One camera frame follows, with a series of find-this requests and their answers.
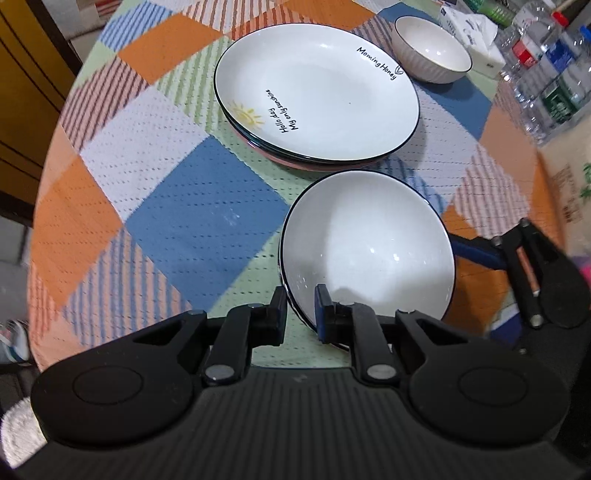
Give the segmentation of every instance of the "metal pin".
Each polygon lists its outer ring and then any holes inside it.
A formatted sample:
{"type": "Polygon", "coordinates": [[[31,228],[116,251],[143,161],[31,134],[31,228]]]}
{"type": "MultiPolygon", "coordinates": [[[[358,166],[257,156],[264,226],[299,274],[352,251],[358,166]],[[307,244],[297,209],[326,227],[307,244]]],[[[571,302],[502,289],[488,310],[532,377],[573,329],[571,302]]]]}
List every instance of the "metal pin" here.
{"type": "Polygon", "coordinates": [[[533,328],[539,328],[544,324],[544,317],[542,317],[542,315],[540,315],[539,313],[536,313],[535,315],[532,315],[530,318],[530,325],[533,328]]]}
{"type": "Polygon", "coordinates": [[[227,380],[233,374],[234,369],[230,365],[216,364],[205,369],[205,376],[214,382],[227,380]]]}
{"type": "Polygon", "coordinates": [[[368,368],[367,373],[375,380],[389,380],[396,377],[396,369],[385,364],[372,365],[368,368]]]}

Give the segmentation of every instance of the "table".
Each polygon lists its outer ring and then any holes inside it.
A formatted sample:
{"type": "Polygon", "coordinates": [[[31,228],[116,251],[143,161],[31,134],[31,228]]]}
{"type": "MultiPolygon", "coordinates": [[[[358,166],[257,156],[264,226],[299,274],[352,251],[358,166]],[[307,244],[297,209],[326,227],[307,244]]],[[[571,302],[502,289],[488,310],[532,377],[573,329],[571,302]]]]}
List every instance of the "table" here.
{"type": "MultiPolygon", "coordinates": [[[[67,98],[35,211],[30,339],[41,369],[186,309],[211,316],[266,303],[279,283],[278,236],[289,205],[322,174],[249,150],[212,88],[224,50],[285,22],[329,24],[392,52],[392,22],[429,18],[430,0],[125,0],[67,98]]],[[[561,244],[537,151],[504,85],[476,73],[416,83],[421,121],[374,169],[416,188],[450,232],[499,235],[531,217],[561,244]]],[[[457,260],[446,321],[484,332],[511,302],[504,273],[457,260]]],[[[285,344],[259,365],[332,367],[290,312],[285,344]]]]}

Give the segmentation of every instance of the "stacked plates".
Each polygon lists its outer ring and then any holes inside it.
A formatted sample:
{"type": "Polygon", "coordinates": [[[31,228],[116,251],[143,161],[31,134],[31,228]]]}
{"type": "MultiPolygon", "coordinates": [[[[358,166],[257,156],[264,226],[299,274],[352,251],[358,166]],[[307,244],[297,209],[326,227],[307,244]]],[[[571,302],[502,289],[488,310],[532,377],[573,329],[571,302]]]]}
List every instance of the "stacked plates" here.
{"type": "Polygon", "coordinates": [[[400,148],[418,124],[418,97],[386,52],[313,24],[263,28],[220,58],[214,89],[238,136],[303,170],[359,168],[400,148]]]}

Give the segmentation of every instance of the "bowl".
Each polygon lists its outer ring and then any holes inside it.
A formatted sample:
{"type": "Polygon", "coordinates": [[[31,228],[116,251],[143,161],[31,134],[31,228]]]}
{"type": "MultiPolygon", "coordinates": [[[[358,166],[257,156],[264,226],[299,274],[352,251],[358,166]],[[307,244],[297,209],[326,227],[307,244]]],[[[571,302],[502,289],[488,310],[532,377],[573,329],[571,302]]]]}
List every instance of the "bowl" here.
{"type": "Polygon", "coordinates": [[[383,157],[418,124],[417,92],[398,63],[326,25],[274,25],[240,38],[219,59],[213,86],[252,138],[317,162],[383,157]]]}
{"type": "Polygon", "coordinates": [[[290,304],[315,328],[314,288],[376,314],[419,310],[441,319],[456,268],[449,236],[431,205],[386,174],[348,170],[308,187],[281,235],[279,267],[290,304]]]}
{"type": "Polygon", "coordinates": [[[402,68],[424,82],[455,82],[472,68],[472,58],[464,46],[424,18],[399,17],[392,29],[392,48],[402,68]]]}

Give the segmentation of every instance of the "tissue box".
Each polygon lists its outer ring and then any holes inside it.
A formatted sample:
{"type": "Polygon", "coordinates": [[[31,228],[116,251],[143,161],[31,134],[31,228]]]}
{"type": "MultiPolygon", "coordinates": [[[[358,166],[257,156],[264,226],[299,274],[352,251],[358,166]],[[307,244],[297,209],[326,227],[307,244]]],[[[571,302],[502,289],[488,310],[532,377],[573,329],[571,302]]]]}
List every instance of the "tissue box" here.
{"type": "Polygon", "coordinates": [[[456,37],[472,57],[472,69],[494,79],[505,65],[505,59],[492,43],[486,45],[476,21],[449,7],[441,7],[439,24],[456,37]]]}

